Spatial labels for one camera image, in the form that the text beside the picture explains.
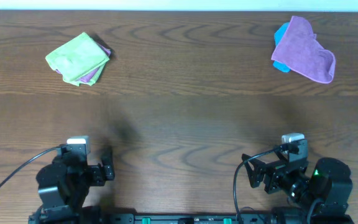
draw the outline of green connector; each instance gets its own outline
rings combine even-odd
[[[142,218],[142,224],[150,224],[150,218]]]
[[[223,224],[231,224],[231,218],[224,218]]]

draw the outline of microfiber cloth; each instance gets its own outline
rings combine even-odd
[[[336,59],[316,40],[311,24],[303,17],[293,16],[287,31],[273,52],[272,60],[319,83],[334,78]]]
[[[288,25],[290,25],[289,22],[284,23],[277,31],[276,33],[274,33],[274,42],[276,44],[276,46],[278,45],[278,43],[280,43],[281,39],[283,38],[285,31],[287,31]],[[280,63],[278,61],[274,61],[273,62],[273,66],[277,69],[279,69],[282,72],[290,72],[291,69],[288,68],[288,66],[286,66],[283,63]]]
[[[63,75],[65,82],[71,83],[80,82],[77,81],[79,78],[97,68],[99,69],[93,77],[99,76],[98,72],[102,71],[109,57],[90,36],[83,32],[48,54],[45,59],[53,70],[58,70]]]
[[[109,50],[109,49],[103,47],[102,45],[100,45],[100,44],[98,44],[98,43],[97,43],[97,45],[98,45],[101,49],[103,49],[103,51],[104,51],[108,56],[111,55],[111,50]],[[94,70],[92,70],[91,72],[89,72],[88,74],[86,74],[85,76],[83,76],[83,77],[81,77],[81,78],[79,78],[79,79],[77,79],[77,80],[75,80],[75,81],[70,82],[70,81],[68,81],[68,80],[65,80],[64,78],[63,78],[63,81],[64,81],[64,82],[67,82],[67,83],[71,83],[71,84],[76,85],[76,86],[79,86],[80,84],[87,84],[87,85],[90,85],[90,86],[91,86],[91,85],[95,84],[96,81],[98,81],[98,78],[99,78],[99,76],[100,76],[100,74],[101,74],[101,72],[102,72],[102,70],[103,70],[103,67],[104,67],[104,65],[102,65],[102,66],[100,66],[100,67],[98,67],[98,68],[95,68]]]

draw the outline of wooden table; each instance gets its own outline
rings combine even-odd
[[[321,157],[352,170],[348,214],[358,223],[358,14],[296,13],[337,59],[323,85],[272,67],[273,34],[291,12],[0,11],[0,181],[27,159],[90,135],[89,163],[112,144],[116,180],[85,205],[147,213],[234,213],[241,154],[304,133],[308,174]],[[87,32],[115,56],[94,86],[62,81],[45,56]],[[35,175],[51,153],[0,190],[0,223],[27,223],[41,204]],[[264,161],[273,161],[266,157]],[[284,193],[251,189],[239,206],[285,206]]]

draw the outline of purple cloth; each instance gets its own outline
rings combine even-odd
[[[316,40],[310,23],[293,16],[272,60],[284,63],[291,70],[318,83],[330,83],[335,73],[335,56]]]
[[[110,56],[110,55],[111,55],[111,50],[109,50],[109,49],[103,47],[102,45],[100,45],[100,44],[98,44],[98,43],[97,43],[97,45],[107,54],[107,56]],[[81,82],[83,82],[83,83],[88,83],[88,82],[91,80],[91,78],[94,76],[94,74],[99,70],[99,68],[100,68],[100,67],[95,68],[94,70],[92,70],[92,71],[89,72],[88,74],[86,74],[86,75],[84,75],[83,77],[77,79],[77,81],[81,81]]]

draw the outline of white wall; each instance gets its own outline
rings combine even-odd
[[[0,0],[0,9],[358,12],[358,0]]]

